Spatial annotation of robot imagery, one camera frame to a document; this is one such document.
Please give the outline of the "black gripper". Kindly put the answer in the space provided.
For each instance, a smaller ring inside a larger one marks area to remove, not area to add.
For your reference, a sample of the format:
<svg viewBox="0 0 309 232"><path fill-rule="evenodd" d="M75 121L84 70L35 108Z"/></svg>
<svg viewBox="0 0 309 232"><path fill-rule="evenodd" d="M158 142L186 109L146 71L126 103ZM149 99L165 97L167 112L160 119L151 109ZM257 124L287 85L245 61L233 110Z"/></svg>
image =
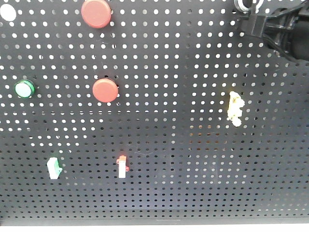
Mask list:
<svg viewBox="0 0 309 232"><path fill-rule="evenodd" d="M278 8L271 14L257 13L263 2L240 9L240 31L263 40L270 49L289 61L309 59L309 2L292 8Z"/></svg>

